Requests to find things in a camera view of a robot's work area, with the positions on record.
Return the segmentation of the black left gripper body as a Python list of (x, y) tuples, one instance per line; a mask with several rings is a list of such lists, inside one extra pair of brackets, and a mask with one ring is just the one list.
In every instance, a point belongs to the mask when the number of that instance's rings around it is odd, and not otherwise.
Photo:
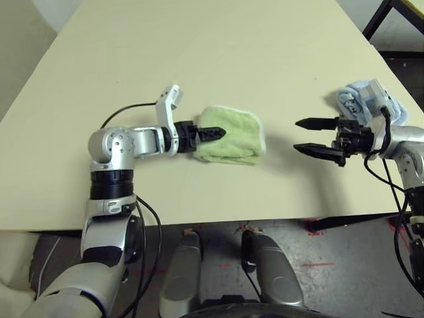
[(174, 123), (178, 134), (178, 153), (190, 153), (197, 150), (198, 128), (193, 121), (180, 121)]

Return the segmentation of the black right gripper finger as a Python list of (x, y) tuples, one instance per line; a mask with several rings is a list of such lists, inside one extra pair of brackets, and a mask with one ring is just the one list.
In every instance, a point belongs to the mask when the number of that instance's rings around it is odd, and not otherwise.
[(301, 128), (312, 130), (312, 131), (321, 131), (321, 130), (335, 130), (339, 123), (339, 118), (316, 118), (310, 117), (306, 119), (298, 120), (295, 125)]
[(345, 164), (345, 154), (340, 149), (315, 143), (295, 144), (293, 147), (300, 153), (313, 158), (332, 161), (339, 166), (344, 166)]

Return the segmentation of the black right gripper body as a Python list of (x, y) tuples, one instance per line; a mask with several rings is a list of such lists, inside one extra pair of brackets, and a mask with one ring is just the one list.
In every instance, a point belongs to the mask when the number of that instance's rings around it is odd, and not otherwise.
[(335, 118), (336, 137), (331, 146), (339, 155), (335, 162), (343, 167), (346, 159), (352, 155), (368, 154), (373, 146), (373, 132), (371, 128), (364, 127), (356, 120), (346, 117)]

